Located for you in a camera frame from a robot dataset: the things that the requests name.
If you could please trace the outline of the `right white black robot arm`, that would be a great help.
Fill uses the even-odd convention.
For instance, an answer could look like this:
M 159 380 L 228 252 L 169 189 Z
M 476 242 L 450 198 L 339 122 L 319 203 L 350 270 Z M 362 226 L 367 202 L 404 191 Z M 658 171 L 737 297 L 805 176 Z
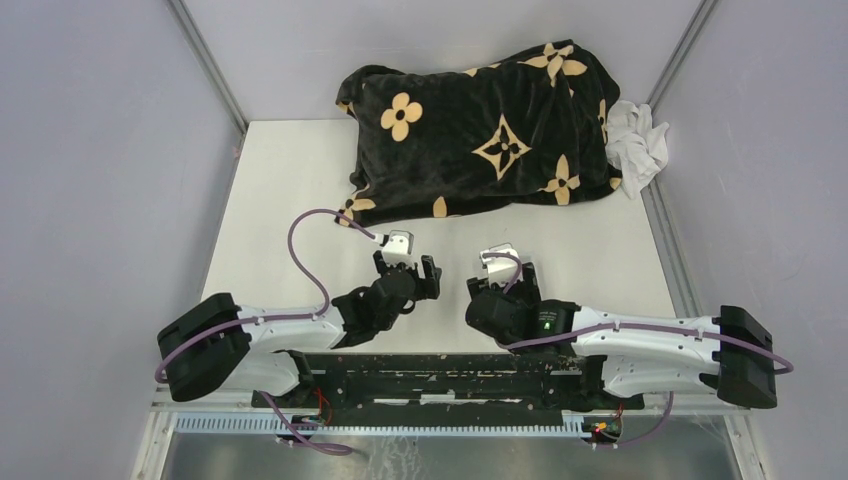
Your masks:
M 580 362 L 580 400 L 602 408 L 647 393 L 714 393 L 748 409 L 778 404 L 776 378 L 789 367 L 771 333 L 738 306 L 716 316 L 655 318 L 542 299 L 534 266 L 521 278 L 470 278 L 466 324 L 515 355 Z

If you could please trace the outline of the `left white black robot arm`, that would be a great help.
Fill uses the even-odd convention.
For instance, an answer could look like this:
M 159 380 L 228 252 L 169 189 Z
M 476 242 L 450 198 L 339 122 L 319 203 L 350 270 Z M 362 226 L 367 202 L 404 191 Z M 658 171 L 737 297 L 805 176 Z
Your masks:
M 440 296 L 442 270 L 431 256 L 411 266 L 390 266 L 380 253 L 374 260 L 378 278 L 332 299 L 327 310 L 252 308 L 229 292 L 208 297 L 158 333 L 157 382 L 167 385 L 175 402 L 232 389 L 264 391 L 294 407 L 307 404 L 315 382 L 306 353 L 370 342 L 417 302 Z

